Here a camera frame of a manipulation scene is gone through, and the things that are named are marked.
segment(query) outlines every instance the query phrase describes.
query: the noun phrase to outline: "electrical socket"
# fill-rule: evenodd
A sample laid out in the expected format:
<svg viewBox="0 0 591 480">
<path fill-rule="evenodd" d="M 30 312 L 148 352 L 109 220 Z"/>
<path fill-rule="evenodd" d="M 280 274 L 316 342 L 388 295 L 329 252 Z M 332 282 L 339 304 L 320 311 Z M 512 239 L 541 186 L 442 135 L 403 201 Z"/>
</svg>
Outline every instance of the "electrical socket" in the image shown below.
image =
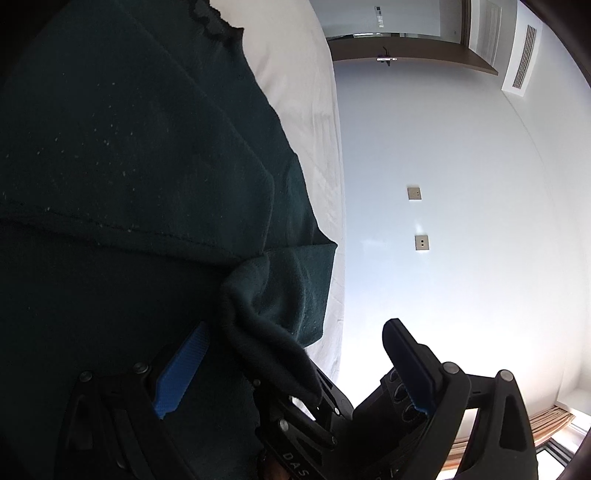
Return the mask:
<svg viewBox="0 0 591 480">
<path fill-rule="evenodd" d="M 414 247 L 416 250 L 429 250 L 429 237 L 427 235 L 415 235 Z"/>
<path fill-rule="evenodd" d="M 420 187 L 407 187 L 409 200 L 422 200 Z"/>
</svg>

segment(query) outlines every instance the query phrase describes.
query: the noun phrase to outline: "outlet plate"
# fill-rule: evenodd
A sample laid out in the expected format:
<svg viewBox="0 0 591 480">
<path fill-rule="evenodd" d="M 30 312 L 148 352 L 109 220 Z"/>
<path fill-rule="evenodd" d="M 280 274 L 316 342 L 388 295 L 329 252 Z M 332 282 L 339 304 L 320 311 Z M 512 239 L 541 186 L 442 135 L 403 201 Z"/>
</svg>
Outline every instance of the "outlet plate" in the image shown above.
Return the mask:
<svg viewBox="0 0 591 480">
<path fill-rule="evenodd" d="M 420 187 L 407 187 L 409 200 L 422 200 Z"/>
<path fill-rule="evenodd" d="M 416 250 L 429 250 L 429 237 L 427 235 L 415 235 L 414 247 Z"/>
</svg>

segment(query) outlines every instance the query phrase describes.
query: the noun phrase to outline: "metal screw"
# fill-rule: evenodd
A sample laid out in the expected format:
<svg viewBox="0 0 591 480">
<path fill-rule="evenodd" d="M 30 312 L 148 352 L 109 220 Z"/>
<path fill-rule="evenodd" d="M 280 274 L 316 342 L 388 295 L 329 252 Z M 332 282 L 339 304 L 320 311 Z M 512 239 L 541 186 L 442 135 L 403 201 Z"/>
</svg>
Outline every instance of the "metal screw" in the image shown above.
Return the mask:
<svg viewBox="0 0 591 480">
<path fill-rule="evenodd" d="M 508 370 L 501 370 L 501 378 L 506 382 L 513 382 L 513 374 Z"/>
<path fill-rule="evenodd" d="M 137 362 L 133 367 L 134 373 L 144 374 L 148 371 L 148 364 L 146 362 Z"/>
<path fill-rule="evenodd" d="M 92 379 L 92 372 L 89 370 L 85 370 L 78 376 L 78 380 L 82 383 L 89 382 Z"/>
<path fill-rule="evenodd" d="M 443 364 L 443 369 L 450 375 L 455 375 L 460 371 L 460 367 L 457 366 L 454 362 L 445 362 Z"/>
</svg>

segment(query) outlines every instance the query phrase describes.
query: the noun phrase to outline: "curtain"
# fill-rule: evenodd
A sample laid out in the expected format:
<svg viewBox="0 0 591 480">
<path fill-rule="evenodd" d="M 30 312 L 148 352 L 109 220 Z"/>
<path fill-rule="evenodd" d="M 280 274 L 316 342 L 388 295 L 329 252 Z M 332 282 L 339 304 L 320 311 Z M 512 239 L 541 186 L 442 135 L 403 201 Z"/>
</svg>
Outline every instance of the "curtain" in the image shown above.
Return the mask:
<svg viewBox="0 0 591 480">
<path fill-rule="evenodd" d="M 550 440 L 553 434 L 568 426 L 573 419 L 574 415 L 560 407 L 552 407 L 530 417 L 535 446 Z M 453 443 L 442 470 L 451 470 L 460 466 L 467 444 L 468 438 L 457 439 Z"/>
</svg>

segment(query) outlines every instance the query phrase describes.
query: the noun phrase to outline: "vent grille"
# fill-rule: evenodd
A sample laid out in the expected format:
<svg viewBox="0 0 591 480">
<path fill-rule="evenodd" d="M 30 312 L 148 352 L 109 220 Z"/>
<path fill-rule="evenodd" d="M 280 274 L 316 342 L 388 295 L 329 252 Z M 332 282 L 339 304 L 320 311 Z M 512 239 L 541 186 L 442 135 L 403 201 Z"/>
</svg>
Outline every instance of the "vent grille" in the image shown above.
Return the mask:
<svg viewBox="0 0 591 480">
<path fill-rule="evenodd" d="M 481 24 L 477 50 L 478 55 L 486 60 L 489 65 L 493 65 L 495 62 L 500 31 L 501 7 L 487 0 L 485 3 L 484 24 Z"/>
<path fill-rule="evenodd" d="M 527 26 L 527 32 L 525 33 L 525 43 L 523 45 L 523 53 L 521 54 L 521 61 L 519 62 L 519 68 L 513 80 L 514 88 L 521 88 L 525 74 L 530 66 L 531 55 L 534 52 L 535 35 L 537 30 L 531 25 Z"/>
</svg>

